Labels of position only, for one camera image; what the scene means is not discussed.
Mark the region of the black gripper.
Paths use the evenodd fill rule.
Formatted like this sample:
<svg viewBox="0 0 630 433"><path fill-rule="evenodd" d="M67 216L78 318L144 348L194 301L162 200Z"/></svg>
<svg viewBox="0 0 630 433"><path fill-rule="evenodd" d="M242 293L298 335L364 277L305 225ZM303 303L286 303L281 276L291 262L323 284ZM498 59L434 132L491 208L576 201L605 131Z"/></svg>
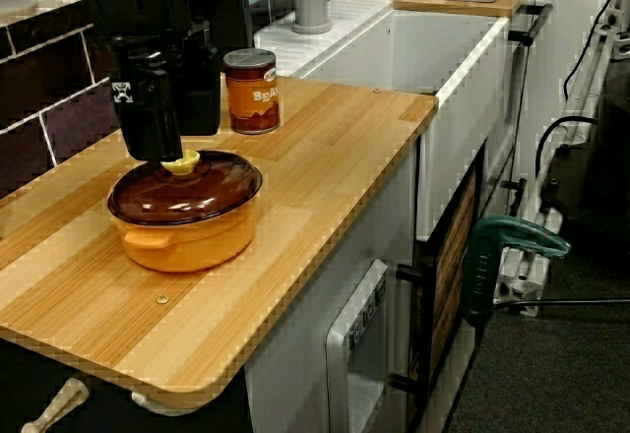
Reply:
<svg viewBox="0 0 630 433"><path fill-rule="evenodd" d="M168 73L186 79L182 134L218 131L221 58L212 40L217 3L89 0L94 33L111 57L110 95L132 158L175 161L183 156Z"/></svg>

